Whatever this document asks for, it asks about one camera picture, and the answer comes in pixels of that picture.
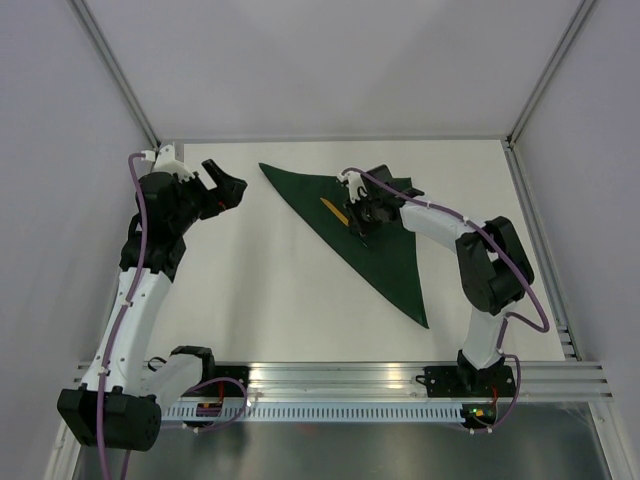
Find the green cloth napkin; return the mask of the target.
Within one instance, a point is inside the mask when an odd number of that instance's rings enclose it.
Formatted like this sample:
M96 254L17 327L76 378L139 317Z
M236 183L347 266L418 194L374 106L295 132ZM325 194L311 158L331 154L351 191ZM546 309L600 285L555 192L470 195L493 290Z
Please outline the green cloth napkin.
M428 326L416 251L416 235L396 221L361 238L331 211L342 215L348 190L335 177L291 172L261 163L281 198L373 289L423 328Z

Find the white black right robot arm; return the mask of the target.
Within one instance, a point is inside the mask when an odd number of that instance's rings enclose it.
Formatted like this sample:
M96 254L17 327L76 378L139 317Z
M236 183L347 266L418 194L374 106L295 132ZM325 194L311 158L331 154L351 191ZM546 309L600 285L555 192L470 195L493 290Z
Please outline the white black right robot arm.
M487 389L504 363L499 340L507 307L531 291L534 273L515 226L497 216L476 222L433 201L414 187L402 189L389 168L343 170L347 218L363 237L385 224L398 222L456 255L463 293L471 305L469 329L458 352L459 388L478 395Z

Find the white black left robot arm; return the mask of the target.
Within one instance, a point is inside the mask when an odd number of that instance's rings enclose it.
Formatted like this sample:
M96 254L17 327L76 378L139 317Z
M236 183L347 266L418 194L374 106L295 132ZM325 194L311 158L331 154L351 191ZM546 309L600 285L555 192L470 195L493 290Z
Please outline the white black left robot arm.
M145 371L145 354L161 306L186 252L184 236L198 221L237 207L246 181L213 160L202 164L207 188L177 161L156 162L135 176L138 212L119 262L118 290L105 334L78 387L61 391L57 410L82 446L147 451L162 415L189 390L206 396L218 384L211 349L179 346L159 369Z

